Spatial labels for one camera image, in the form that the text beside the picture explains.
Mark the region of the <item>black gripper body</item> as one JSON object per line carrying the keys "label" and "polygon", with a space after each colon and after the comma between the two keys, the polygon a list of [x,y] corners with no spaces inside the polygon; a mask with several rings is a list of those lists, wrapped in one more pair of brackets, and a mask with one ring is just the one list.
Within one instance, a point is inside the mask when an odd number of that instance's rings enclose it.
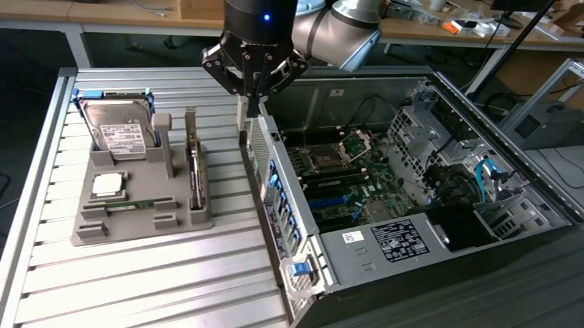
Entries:
{"label": "black gripper body", "polygon": [[292,53],[296,1],[225,1],[220,49],[243,74],[271,72]]}

